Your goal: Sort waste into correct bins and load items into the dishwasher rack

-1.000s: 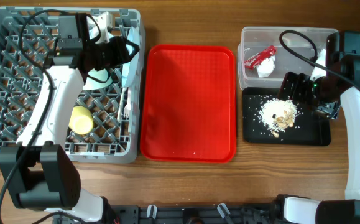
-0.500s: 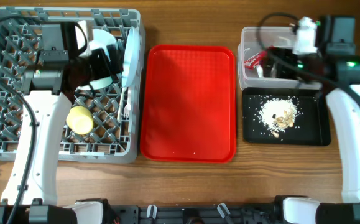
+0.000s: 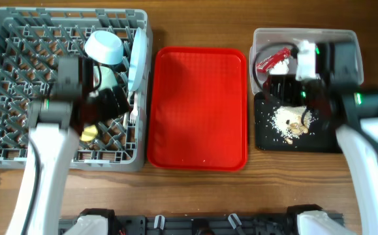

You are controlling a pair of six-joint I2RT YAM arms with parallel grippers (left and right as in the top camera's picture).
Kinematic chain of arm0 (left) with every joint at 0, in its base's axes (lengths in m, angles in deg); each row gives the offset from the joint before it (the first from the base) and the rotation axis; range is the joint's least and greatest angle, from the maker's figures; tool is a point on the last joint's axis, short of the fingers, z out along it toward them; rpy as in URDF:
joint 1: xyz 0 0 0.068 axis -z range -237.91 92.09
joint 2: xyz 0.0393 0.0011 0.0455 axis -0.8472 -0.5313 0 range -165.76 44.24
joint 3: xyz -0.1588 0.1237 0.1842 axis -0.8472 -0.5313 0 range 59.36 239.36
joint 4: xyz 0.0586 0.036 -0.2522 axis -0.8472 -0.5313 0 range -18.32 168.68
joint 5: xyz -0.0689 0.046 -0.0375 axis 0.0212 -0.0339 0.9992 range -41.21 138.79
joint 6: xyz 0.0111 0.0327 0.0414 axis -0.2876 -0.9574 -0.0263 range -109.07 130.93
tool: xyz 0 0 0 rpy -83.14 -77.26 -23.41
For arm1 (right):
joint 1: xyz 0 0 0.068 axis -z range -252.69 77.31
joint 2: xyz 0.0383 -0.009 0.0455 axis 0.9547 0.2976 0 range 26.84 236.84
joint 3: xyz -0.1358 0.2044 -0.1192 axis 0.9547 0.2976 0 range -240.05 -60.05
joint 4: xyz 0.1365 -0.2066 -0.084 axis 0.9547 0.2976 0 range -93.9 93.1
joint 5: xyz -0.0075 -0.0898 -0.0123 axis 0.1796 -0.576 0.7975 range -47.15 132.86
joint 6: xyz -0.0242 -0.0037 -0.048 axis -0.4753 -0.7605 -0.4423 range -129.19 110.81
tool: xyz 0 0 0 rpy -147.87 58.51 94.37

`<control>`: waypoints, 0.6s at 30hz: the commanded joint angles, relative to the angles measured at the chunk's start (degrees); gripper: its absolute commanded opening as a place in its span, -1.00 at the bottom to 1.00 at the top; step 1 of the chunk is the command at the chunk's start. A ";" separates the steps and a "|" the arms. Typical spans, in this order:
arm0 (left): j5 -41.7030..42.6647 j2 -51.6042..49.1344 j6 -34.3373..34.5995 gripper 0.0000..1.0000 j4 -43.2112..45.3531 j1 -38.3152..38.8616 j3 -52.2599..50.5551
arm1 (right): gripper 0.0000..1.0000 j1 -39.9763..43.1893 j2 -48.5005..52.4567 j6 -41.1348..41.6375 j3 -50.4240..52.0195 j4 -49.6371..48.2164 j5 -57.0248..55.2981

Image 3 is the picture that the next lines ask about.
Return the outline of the white napkin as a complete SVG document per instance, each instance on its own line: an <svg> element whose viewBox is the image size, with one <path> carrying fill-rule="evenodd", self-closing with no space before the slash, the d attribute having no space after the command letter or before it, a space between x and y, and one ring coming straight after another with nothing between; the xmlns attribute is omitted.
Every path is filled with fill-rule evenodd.
<svg viewBox="0 0 378 235"><path fill-rule="evenodd" d="M269 74L271 75L284 75L289 72L289 59L284 59L276 63L270 70Z"/></svg>

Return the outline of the green bowl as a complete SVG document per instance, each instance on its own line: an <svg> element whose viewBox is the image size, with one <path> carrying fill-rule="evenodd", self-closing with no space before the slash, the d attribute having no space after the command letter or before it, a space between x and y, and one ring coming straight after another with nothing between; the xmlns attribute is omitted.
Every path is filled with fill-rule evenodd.
<svg viewBox="0 0 378 235"><path fill-rule="evenodd" d="M116 77L113 70L108 67L99 67L101 69L102 82L97 91L109 88L112 89L114 86L118 85ZM99 84L99 68L98 66L93 67L93 85L97 86Z"/></svg>

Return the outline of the yellow plastic cup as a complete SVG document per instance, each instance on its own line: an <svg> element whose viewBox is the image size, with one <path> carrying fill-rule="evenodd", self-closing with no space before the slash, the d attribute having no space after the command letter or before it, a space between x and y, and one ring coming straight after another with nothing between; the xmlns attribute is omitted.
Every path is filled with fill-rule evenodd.
<svg viewBox="0 0 378 235"><path fill-rule="evenodd" d="M95 125L87 126L84 128L80 140L83 142L91 142L97 137L98 133L99 131Z"/></svg>

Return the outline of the rice and peanut shells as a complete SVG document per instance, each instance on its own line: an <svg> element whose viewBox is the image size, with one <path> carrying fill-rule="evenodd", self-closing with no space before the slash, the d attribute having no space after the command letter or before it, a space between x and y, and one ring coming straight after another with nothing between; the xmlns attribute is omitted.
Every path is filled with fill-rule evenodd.
<svg viewBox="0 0 378 235"><path fill-rule="evenodd" d="M305 106L280 106L270 112L270 125L286 144L294 144L301 136L309 134L311 124L317 118L306 112Z"/></svg>

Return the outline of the white plastic fork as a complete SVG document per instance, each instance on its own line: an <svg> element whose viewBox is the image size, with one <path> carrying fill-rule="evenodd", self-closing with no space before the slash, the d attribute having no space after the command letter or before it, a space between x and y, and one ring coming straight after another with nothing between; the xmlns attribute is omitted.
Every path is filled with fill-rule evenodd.
<svg viewBox="0 0 378 235"><path fill-rule="evenodd" d="M134 95L134 103L133 103L133 109L129 115L129 121L131 124L135 124L137 117L139 115L138 111L138 93L136 91L133 92Z"/></svg>

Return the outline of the red sauce packet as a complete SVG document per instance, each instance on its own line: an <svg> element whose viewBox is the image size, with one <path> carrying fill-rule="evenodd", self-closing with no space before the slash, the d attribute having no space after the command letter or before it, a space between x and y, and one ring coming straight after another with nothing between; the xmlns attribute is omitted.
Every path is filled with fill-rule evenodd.
<svg viewBox="0 0 378 235"><path fill-rule="evenodd" d="M288 48L283 48L278 51L276 54L271 55L258 63L256 69L258 72L266 73L270 69L274 68L278 63L283 62L284 60L290 58L291 51Z"/></svg>

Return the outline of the light blue bowl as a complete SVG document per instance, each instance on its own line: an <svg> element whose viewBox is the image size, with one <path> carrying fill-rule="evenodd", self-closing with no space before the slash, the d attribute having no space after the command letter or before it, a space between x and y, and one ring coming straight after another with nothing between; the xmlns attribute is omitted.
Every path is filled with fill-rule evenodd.
<svg viewBox="0 0 378 235"><path fill-rule="evenodd" d="M86 54L95 61L106 65L117 65L123 60L123 43L108 31L94 31L84 44Z"/></svg>

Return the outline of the large light blue plate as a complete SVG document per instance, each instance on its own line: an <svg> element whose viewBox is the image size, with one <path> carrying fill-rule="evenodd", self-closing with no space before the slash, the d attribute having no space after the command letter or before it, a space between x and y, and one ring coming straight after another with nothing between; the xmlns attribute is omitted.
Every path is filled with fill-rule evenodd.
<svg viewBox="0 0 378 235"><path fill-rule="evenodd" d="M143 29L138 28L136 30L131 50L128 76L128 90L130 92L136 91L140 87L146 64L147 51L148 38L146 32Z"/></svg>

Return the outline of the white plastic spoon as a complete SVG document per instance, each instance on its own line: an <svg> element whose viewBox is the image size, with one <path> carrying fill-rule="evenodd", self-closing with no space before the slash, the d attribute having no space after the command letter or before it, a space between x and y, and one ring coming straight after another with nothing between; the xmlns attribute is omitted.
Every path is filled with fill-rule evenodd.
<svg viewBox="0 0 378 235"><path fill-rule="evenodd" d="M127 102L130 104L131 103L131 97L133 96L133 91L129 91L128 92L128 95L127 95ZM127 126L128 126L128 119L129 119L129 114L131 113L131 111L128 111L127 113L124 114L124 117L123 117L123 127L124 129L127 129Z"/></svg>

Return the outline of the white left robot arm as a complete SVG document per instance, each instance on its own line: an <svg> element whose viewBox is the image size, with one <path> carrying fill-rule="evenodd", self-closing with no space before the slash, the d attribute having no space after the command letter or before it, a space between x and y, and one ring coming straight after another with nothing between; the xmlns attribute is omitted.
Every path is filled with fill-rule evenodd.
<svg viewBox="0 0 378 235"><path fill-rule="evenodd" d="M120 86L101 87L103 65L94 57L62 56L48 94L29 103L25 170L7 234L56 234L69 168L85 126L130 111Z"/></svg>

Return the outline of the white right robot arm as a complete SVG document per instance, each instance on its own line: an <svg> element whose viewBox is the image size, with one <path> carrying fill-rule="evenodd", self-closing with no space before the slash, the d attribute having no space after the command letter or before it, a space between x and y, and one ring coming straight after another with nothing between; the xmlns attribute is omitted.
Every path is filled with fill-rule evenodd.
<svg viewBox="0 0 378 235"><path fill-rule="evenodd" d="M352 41L271 42L251 64L253 81L275 106L272 125L286 143L326 116L351 173L364 234L378 234L378 88L358 83Z"/></svg>

